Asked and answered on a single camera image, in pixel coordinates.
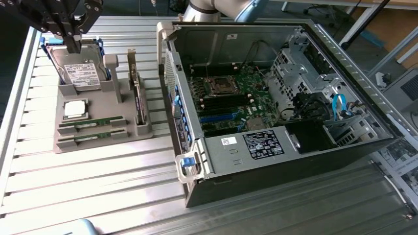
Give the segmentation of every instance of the ram module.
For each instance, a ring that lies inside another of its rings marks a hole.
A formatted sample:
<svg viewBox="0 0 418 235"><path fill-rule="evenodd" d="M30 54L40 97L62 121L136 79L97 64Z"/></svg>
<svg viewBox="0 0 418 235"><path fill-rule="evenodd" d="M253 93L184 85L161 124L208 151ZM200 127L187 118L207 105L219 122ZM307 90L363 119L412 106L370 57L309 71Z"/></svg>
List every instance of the ram module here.
<svg viewBox="0 0 418 235"><path fill-rule="evenodd" d="M122 119L122 116L116 117L105 117L98 119L90 119L85 121L73 121L61 123L58 127L66 127L66 126L74 126L76 129L86 128L86 127L94 127L94 126L104 126L109 125L112 120Z"/></svg>
<svg viewBox="0 0 418 235"><path fill-rule="evenodd" d="M61 139L58 139L58 142L61 142L61 141L82 142L82 141L90 141L90 140L96 140L96 139L104 139L104 138L110 137L112 134L121 133L121 132L125 132L125 129L117 129L117 130L112 130L112 131L106 131L106 132L101 132L101 133L96 133L96 134L89 134L89 135L84 135L84 136L61 138Z"/></svg>

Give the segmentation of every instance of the table leg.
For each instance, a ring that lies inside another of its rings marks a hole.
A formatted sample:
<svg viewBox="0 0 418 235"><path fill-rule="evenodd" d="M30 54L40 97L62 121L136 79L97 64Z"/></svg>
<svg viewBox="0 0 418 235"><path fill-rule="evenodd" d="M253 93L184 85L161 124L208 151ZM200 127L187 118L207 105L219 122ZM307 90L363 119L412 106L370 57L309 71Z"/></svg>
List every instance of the table leg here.
<svg viewBox="0 0 418 235"><path fill-rule="evenodd" d="M390 51L390 53L383 57L383 59L378 62L378 64L372 67L372 69L367 73L367 77L371 78L374 74L379 71L379 69L383 67L383 65L387 63L388 60L392 59L392 57L399 53L402 48L414 40L418 36L418 26L411 31L411 33L404 37L404 39L399 42L399 44L394 47L394 49Z"/></svg>
<svg viewBox="0 0 418 235"><path fill-rule="evenodd" d="M354 6L347 6L346 13L350 15L354 11Z"/></svg>
<svg viewBox="0 0 418 235"><path fill-rule="evenodd" d="M348 39L352 37L355 31L358 30L358 28L362 26L362 24L364 23L364 21L367 20L367 18L371 16L372 12L376 10L378 8L378 4L372 5L370 8L367 8L363 12L363 14L360 15L358 21L355 21L352 27L350 28L346 36L342 38L339 45L342 45L343 42L348 41Z"/></svg>
<svg viewBox="0 0 418 235"><path fill-rule="evenodd" d="M408 51L400 56L400 58L396 60L399 64L403 63L403 61L418 51L418 43L408 49Z"/></svg>
<svg viewBox="0 0 418 235"><path fill-rule="evenodd" d="M283 6L281 6L281 11L283 12L287 12L287 5L288 5L288 2L283 2Z"/></svg>

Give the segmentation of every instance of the hard drive label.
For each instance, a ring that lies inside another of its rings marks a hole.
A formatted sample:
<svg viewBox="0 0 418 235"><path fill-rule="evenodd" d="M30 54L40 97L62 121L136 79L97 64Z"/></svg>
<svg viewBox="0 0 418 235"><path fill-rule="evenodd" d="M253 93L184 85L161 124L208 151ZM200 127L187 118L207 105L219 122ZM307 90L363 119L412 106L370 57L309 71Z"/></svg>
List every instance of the hard drive label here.
<svg viewBox="0 0 418 235"><path fill-rule="evenodd" d="M68 77L74 87L98 85L98 76L93 63L64 65Z"/></svg>
<svg viewBox="0 0 418 235"><path fill-rule="evenodd" d="M252 159L260 159L284 153L272 130L243 135Z"/></svg>

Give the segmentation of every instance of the aluminum workbench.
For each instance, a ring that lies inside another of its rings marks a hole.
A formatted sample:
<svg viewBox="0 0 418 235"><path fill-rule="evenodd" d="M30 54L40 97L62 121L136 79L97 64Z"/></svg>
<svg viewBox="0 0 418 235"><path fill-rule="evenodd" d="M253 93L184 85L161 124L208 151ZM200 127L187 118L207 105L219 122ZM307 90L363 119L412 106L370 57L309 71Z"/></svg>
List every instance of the aluminum workbench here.
<svg viewBox="0 0 418 235"><path fill-rule="evenodd" d="M41 35L29 30L0 131L0 234L60 235L78 218L101 234L418 234L416 219L403 218L396 192L367 159L184 208L156 71L163 20L176 19L100 17L84 37L100 36L105 53L118 55L118 78L126 78L126 49L136 49L153 138L62 154L52 152L58 76L38 48Z"/></svg>

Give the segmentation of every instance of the blue pcie slot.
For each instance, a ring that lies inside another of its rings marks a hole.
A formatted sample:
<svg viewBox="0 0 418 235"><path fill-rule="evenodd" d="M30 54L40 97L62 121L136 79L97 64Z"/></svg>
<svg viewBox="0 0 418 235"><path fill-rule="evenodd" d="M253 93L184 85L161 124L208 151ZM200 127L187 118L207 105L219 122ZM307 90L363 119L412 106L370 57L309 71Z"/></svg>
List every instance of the blue pcie slot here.
<svg viewBox="0 0 418 235"><path fill-rule="evenodd" d="M212 117L203 117L203 118L200 118L200 123L233 120L233 118L235 118L233 114L224 114L224 115L212 116Z"/></svg>

